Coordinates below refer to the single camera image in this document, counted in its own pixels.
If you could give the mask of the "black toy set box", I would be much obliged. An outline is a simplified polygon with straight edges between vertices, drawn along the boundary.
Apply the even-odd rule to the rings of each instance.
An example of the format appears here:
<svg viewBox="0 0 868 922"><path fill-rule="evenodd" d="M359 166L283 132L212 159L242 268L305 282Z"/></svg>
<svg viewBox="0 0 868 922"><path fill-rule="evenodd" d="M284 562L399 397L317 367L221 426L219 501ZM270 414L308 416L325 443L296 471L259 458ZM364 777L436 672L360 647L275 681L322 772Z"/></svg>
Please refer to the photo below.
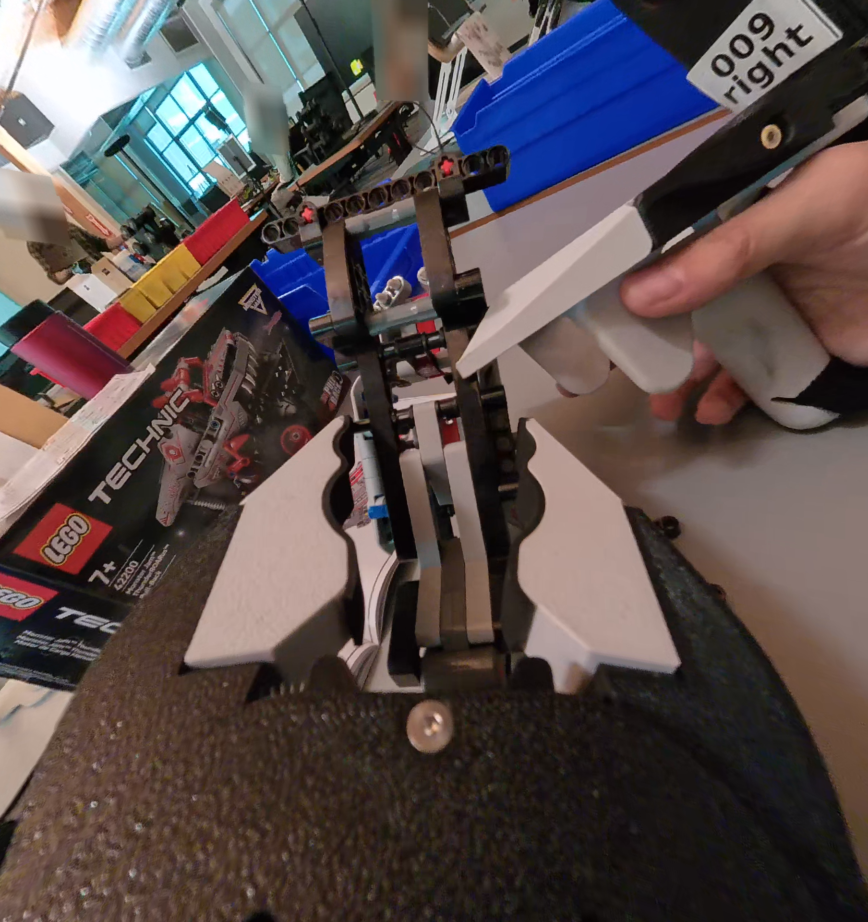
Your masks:
<svg viewBox="0 0 868 922"><path fill-rule="evenodd" d="M73 690L131 606L347 391L252 268L192 299L0 489L0 678Z"/></svg>

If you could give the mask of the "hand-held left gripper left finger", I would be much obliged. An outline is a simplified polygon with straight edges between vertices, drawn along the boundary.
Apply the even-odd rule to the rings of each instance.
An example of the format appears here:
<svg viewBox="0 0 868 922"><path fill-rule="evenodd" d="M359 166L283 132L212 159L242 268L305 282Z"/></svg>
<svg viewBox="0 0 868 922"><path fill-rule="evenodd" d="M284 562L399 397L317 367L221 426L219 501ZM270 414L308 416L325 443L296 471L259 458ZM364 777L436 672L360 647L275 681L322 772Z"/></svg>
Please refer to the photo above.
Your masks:
<svg viewBox="0 0 868 922"><path fill-rule="evenodd" d="M190 669L311 670L359 626L354 423L337 417L243 502L186 650Z"/></svg>

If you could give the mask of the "blue storage bin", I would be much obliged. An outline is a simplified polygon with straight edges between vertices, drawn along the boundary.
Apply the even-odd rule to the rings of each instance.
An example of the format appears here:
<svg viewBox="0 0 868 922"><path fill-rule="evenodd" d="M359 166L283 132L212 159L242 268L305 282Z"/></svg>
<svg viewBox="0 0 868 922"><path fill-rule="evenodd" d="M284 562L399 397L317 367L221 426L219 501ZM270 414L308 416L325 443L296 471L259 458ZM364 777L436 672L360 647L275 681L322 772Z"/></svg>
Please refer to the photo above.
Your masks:
<svg viewBox="0 0 868 922"><path fill-rule="evenodd" d="M611 2L595 2L480 82L453 123L463 154L509 151L494 212L720 109Z"/></svg>
<svg viewBox="0 0 868 922"><path fill-rule="evenodd" d="M363 287L370 296L368 303L396 276L410 283L411 296L421 292L417 272L423 267L423 260L416 224L368 237L359 246L364 263ZM282 254L271 250L264 260L254 260L251 269L302 327L328 312L325 269L306 251Z"/></svg>

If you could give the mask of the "red storage bin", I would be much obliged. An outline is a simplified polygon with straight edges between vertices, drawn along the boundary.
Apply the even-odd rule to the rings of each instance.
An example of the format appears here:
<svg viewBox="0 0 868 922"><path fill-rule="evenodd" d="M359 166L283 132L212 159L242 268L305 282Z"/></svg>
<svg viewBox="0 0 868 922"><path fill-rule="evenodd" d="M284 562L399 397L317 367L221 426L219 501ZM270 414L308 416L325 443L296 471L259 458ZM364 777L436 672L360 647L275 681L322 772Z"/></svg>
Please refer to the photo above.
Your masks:
<svg viewBox="0 0 868 922"><path fill-rule="evenodd" d="M118 352L141 327L141 321L120 302L114 302L85 323L83 329L113 352Z"/></svg>
<svg viewBox="0 0 868 922"><path fill-rule="evenodd" d="M241 203L233 198L211 214L183 239L183 245L200 266L213 258L239 231L250 224Z"/></svg>

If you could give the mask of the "grey black toy brick model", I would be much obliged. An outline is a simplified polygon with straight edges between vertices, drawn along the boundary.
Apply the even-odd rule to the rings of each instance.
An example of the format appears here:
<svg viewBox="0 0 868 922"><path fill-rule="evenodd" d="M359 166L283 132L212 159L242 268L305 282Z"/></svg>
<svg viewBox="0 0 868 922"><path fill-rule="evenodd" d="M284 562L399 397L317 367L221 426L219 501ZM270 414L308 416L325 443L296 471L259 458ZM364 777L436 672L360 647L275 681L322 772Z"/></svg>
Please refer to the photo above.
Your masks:
<svg viewBox="0 0 868 922"><path fill-rule="evenodd" d="M395 684L430 693L497 690L512 670L500 618L515 436L497 363L459 372L486 295L478 269L457 270L450 234L469 218L467 196L508 172L504 146L440 154L264 227L269 246L324 267L328 308L311 334L360 375L354 443L371 439L394 551L409 568L389 603L387 668ZM406 224L417 226L427 295L372 299L360 243Z"/></svg>

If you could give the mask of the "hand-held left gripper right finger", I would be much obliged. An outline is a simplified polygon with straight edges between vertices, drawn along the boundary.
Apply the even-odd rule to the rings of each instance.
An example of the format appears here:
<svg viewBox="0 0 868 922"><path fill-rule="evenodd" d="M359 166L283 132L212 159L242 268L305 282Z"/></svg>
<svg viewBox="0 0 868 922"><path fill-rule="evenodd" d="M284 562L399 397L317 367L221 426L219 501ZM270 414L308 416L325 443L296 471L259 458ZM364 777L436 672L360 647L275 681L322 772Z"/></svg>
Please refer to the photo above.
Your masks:
<svg viewBox="0 0 868 922"><path fill-rule="evenodd" d="M623 501L540 423L522 419L512 583L532 607L517 635L556 692L601 666L672 675L681 661Z"/></svg>

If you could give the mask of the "yellow storage bin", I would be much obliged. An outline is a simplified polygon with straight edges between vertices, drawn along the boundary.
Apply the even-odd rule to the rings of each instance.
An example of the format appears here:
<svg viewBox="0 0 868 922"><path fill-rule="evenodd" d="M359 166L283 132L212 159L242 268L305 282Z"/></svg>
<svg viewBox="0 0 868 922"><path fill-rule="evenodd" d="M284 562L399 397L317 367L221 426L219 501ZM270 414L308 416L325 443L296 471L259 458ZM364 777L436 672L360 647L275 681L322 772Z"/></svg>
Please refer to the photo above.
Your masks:
<svg viewBox="0 0 868 922"><path fill-rule="evenodd" d="M118 304L130 316L144 323L193 280L201 269L202 265L182 242L120 294Z"/></svg>

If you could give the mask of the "wooden board on white stand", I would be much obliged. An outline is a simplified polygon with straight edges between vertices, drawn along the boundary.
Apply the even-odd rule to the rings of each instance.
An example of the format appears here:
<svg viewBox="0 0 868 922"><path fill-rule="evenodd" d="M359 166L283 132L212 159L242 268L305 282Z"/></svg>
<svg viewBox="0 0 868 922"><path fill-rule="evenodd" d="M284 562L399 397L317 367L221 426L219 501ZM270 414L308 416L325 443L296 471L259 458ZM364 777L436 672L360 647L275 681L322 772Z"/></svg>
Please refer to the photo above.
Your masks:
<svg viewBox="0 0 868 922"><path fill-rule="evenodd" d="M432 118L438 126L455 118L466 58L472 56L489 79L501 76L509 59L484 16L486 1L428 1L428 56L440 64Z"/></svg>

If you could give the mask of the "person's right hand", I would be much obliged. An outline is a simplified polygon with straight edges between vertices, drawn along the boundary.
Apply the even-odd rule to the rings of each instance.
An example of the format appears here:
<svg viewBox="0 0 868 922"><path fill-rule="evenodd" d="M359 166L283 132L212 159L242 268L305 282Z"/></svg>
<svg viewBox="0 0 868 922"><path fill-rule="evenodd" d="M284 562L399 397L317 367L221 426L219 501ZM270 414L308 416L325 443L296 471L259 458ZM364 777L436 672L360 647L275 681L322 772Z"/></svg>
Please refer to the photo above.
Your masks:
<svg viewBox="0 0 868 922"><path fill-rule="evenodd" d="M693 312L767 272L837 359L868 367L868 140L832 146L692 244L628 275L639 317Z"/></svg>

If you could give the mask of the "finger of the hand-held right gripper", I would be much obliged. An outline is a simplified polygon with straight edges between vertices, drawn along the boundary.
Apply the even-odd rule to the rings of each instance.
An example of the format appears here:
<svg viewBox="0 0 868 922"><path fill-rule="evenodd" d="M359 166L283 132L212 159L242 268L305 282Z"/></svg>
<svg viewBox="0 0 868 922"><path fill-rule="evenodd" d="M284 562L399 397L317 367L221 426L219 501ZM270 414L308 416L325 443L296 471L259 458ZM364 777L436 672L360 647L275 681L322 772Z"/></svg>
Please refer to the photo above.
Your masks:
<svg viewBox="0 0 868 922"><path fill-rule="evenodd" d="M636 204L624 204L539 266L490 305L455 374L469 378L640 262L653 238Z"/></svg>

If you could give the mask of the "magenta container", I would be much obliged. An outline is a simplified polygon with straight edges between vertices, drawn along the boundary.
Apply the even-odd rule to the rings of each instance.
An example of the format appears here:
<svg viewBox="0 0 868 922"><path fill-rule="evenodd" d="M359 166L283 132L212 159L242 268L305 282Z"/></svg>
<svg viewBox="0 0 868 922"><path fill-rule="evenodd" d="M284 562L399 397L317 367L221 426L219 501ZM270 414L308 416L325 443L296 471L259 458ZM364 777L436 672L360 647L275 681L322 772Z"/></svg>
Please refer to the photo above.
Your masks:
<svg viewBox="0 0 868 922"><path fill-rule="evenodd" d="M18 358L80 398L94 398L130 363L70 317L43 302L22 308L0 327L0 341Z"/></svg>

